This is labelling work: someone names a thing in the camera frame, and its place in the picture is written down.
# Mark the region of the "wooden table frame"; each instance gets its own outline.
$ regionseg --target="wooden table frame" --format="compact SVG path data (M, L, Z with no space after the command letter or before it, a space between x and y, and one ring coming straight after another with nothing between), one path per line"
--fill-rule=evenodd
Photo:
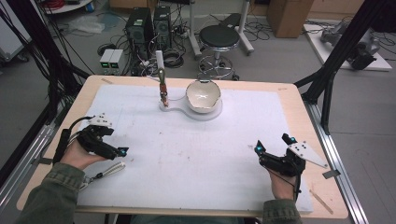
M168 78L166 80L168 87L187 88L192 82L191 79ZM229 90L248 90L248 91L272 91L276 92L280 98L285 118L290 128L290 135L297 139L304 139L309 145L325 160L325 154L322 150L321 143L315 132L314 126L305 109L304 102L297 88L293 84L285 83L265 83L265 82L243 82L243 81L215 81L221 89ZM85 116L92 101L101 85L135 85L135 86L158 86L158 82L146 77L107 77L107 76L91 76L87 79L81 89L76 101L73 103L69 113L64 119L60 130L68 128L71 123ZM52 158L58 145L61 132L57 132L54 140L49 145L49 149L45 153L45 158ZM30 179L27 187L17 202L17 208L22 210L29 192L38 186L45 175L50 171L51 165L39 164ZM303 176L306 180L314 212L302 214L302 217L318 217L318 218L346 218L348 211L345 206L343 197L334 178L325 179L322 173L326 172L322 168L308 162ZM207 211L180 211L180 210L152 210L152 209L136 209L136 208L120 208L120 207L84 207L78 206L77 212L94 212L94 213L120 213L120 214L165 214L165 215L187 215L187 216L229 216L230 214L222 214L221 212L210 213ZM246 212L235 213L236 217L260 217L262 214Z

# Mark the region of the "green jacket sleeve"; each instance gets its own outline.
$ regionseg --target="green jacket sleeve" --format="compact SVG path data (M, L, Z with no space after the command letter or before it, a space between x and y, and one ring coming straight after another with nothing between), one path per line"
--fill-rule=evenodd
M56 163L41 185L31 191L16 223L72 224L83 178L81 170Z
M301 224L300 213L293 200L272 200L264 203L263 224Z

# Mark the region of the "human hand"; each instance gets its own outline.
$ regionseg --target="human hand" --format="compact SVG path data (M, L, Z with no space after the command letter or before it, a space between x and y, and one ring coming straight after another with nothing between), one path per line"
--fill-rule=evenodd
M106 159L88 153L78 142L74 140L66 149L64 156L60 160L61 163L74 166L80 170L84 170L87 166L97 162L105 161Z
M276 199L294 200L296 176L281 175L279 172L267 169L271 177L271 188Z

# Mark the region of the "white bowl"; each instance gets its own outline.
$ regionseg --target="white bowl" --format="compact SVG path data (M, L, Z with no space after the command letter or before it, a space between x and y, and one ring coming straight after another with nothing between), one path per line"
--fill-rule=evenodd
M214 111L220 101L220 88L210 80L195 80L186 90L191 110L205 114Z

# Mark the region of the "floor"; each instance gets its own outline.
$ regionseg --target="floor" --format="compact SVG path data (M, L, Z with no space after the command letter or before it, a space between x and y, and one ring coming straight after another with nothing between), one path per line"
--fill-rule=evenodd
M100 35L87 35L73 32L66 35L67 40L79 56L95 74L101 74L100 56L96 51L102 44L109 43L114 35L121 35L123 20L116 20L106 11L97 10L100 20L111 23ZM84 10L64 13L58 17L60 24L67 23L81 15ZM212 17L202 16L199 24L213 22ZM249 17L248 22L256 21ZM266 20L259 18L260 23ZM237 74L243 81L293 83L319 70L321 63L305 35L293 39L274 38L269 31L268 40L256 40L251 44L255 51L246 56L237 49L224 55L233 61ZM396 41L396 36L387 35ZM187 52L181 68L169 69L169 77L195 78L198 73L191 46L185 42ZM387 47L395 52L395 46ZM85 71L88 68L69 49L73 63ZM395 53L381 49L379 54L396 66ZM396 223L396 70L390 72L352 71L341 69L334 81L330 131L346 167L350 181L359 197L367 219L371 223ZM47 103L48 82L44 79L34 62L21 63L14 60L0 68L0 164L6 162L10 154L39 113ZM12 223L19 211L15 203L28 178L18 186L16 193L0 210L0 223ZM103 223L104 215L76 214L76 223ZM350 218L343 220L304 219L304 223L352 223Z

